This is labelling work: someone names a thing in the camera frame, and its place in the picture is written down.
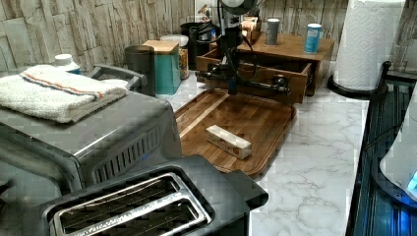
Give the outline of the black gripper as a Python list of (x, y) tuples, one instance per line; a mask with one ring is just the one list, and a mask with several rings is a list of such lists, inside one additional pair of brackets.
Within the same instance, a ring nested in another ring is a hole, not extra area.
[(237, 83), (239, 79), (237, 72), (228, 63), (213, 62), (208, 64), (207, 78), (209, 80), (231, 81), (234, 83)]

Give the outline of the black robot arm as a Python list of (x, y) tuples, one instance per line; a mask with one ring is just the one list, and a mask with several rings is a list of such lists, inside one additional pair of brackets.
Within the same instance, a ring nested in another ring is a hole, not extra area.
[(240, 65), (238, 46), (243, 42), (250, 44), (243, 35), (242, 17), (254, 10), (257, 0), (216, 0), (217, 18), (213, 25), (216, 27), (215, 43), (220, 48), (222, 56), (217, 64), (208, 65), (208, 77), (212, 80), (227, 81), (230, 84), (250, 84), (257, 75), (244, 80), (238, 72)]

